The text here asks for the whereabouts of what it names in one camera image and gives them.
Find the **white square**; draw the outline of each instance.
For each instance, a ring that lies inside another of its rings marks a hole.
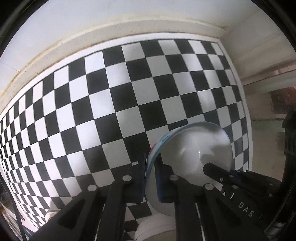
[[[153,56],[146,59],[152,76],[160,76],[172,73],[165,56]]]
[[[114,181],[114,177],[110,169],[92,173],[92,176],[98,187],[110,185]]]
[[[101,144],[94,120],[76,126],[76,130],[82,150]]]
[[[211,43],[217,55],[224,55],[217,43]]]
[[[26,95],[19,99],[19,115],[26,109]]]
[[[207,54],[205,48],[203,47],[202,43],[197,40],[189,40],[189,44],[191,45],[194,53],[196,54]]]
[[[43,162],[43,156],[40,151],[39,143],[36,142],[33,145],[31,145],[31,151],[34,158],[35,163]]]
[[[20,133],[20,116],[19,115],[15,118],[14,124],[15,124],[15,134],[17,135]]]
[[[182,54],[182,57],[189,71],[203,70],[196,54]]]
[[[124,59],[126,61],[145,58],[145,55],[140,43],[122,45],[121,48],[123,51]]]
[[[102,148],[110,168],[131,163],[123,139],[103,144]]]
[[[196,92],[189,72],[173,74],[180,95]]]
[[[40,81],[33,87],[33,103],[41,99],[43,96],[43,81]]]
[[[38,141],[41,141],[47,138],[47,131],[46,131],[44,117],[40,118],[35,122],[35,131],[36,131],[36,136]]]
[[[70,129],[75,126],[71,103],[57,109],[56,114],[60,131]]]
[[[55,111],[55,98],[54,91],[49,92],[42,99],[43,102],[43,113],[44,115],[48,115],[49,113]]]
[[[54,159],[45,161],[44,165],[46,167],[47,173],[48,173],[51,180],[56,180],[56,179],[62,178]]]
[[[230,69],[226,69],[226,70],[225,70],[225,73],[226,73],[226,75],[227,75],[227,78],[228,78],[228,80],[229,80],[229,83],[230,83],[231,85],[236,85],[237,83],[236,83],[236,81],[235,81],[235,79],[234,79],[234,76],[233,76],[233,74],[232,74],[232,71],[231,71]]]
[[[68,65],[54,72],[54,89],[61,87],[69,82]]]
[[[215,70],[204,70],[204,74],[211,89],[221,87],[220,80]]]
[[[21,132],[21,137],[22,137],[22,145],[24,148],[28,147],[30,145],[29,141],[29,135],[28,135],[28,129],[23,129]]]
[[[227,106],[217,109],[217,114],[218,114],[220,126],[222,128],[231,125],[230,115],[229,115]]]
[[[196,122],[205,121],[205,117],[203,114],[200,114],[200,115],[196,115],[196,116],[188,118],[187,121],[188,121],[188,124],[192,124],[192,123],[196,123]]]
[[[158,40],[158,42],[165,55],[181,54],[175,40]]]
[[[226,87],[222,87],[224,96],[225,96],[225,100],[226,100],[226,104],[230,105],[236,102],[233,90],[231,86],[226,86]]]
[[[203,113],[216,109],[214,96],[211,90],[198,91],[197,95],[200,100]]]
[[[105,68],[102,51],[85,57],[84,63],[86,74]]]
[[[30,171],[32,173],[32,176],[33,176],[35,182],[41,182],[42,179],[40,177],[40,174],[39,174],[36,164],[29,165],[29,168],[30,168]]]
[[[236,141],[237,139],[242,137],[241,121],[238,120],[238,121],[232,123],[231,125],[232,125],[233,140]]]
[[[186,119],[185,110],[180,96],[162,99],[161,105],[168,124]]]
[[[30,105],[26,110],[25,110],[25,116],[26,116],[26,124],[29,126],[30,124],[34,123],[34,110],[33,110],[33,105]]]
[[[208,56],[209,56],[210,61],[212,62],[214,69],[224,69],[218,55],[208,54]]]
[[[53,136],[50,136],[48,138],[48,142],[50,145],[50,149],[52,151],[53,158],[66,155],[61,133],[57,133]]]
[[[91,173],[82,151],[69,154],[67,155],[67,158],[75,176],[81,176]]]
[[[71,102],[79,100],[89,94],[87,89],[86,75],[80,76],[69,82]]]
[[[159,100],[153,78],[133,81],[132,85],[138,105]]]
[[[123,138],[145,131],[138,106],[116,112],[116,116]]]
[[[125,62],[106,67],[106,74],[110,88],[131,81]]]
[[[81,192],[81,188],[75,177],[63,178],[63,182],[72,197],[77,196]]]
[[[106,89],[89,96],[94,119],[115,112],[110,89]]]
[[[150,147],[152,148],[159,140],[162,138],[165,134],[169,132],[168,126],[162,126],[158,127],[156,129],[147,131],[147,137],[150,144]]]

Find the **round silver rivet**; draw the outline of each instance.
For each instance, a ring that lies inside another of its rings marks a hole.
[[[96,185],[89,185],[89,186],[87,187],[87,190],[89,190],[90,192],[95,191],[95,190],[96,190]]]
[[[131,176],[130,175],[125,175],[122,177],[122,180],[124,180],[125,182],[128,182],[131,180]]]
[[[172,180],[172,181],[176,181],[176,180],[178,180],[179,179],[179,177],[177,176],[177,175],[170,175],[170,179]]]
[[[207,190],[213,190],[214,189],[214,186],[212,184],[210,184],[210,183],[207,183],[205,185],[205,189],[207,189]]]

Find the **checkerboard backdrop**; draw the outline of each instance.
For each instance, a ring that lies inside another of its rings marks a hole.
[[[106,188],[169,130],[220,125],[232,168],[248,168],[241,94],[217,43],[147,40],[79,58],[48,75],[1,120],[0,156],[17,201],[36,227],[90,184]],[[128,205],[125,240],[155,210]]]

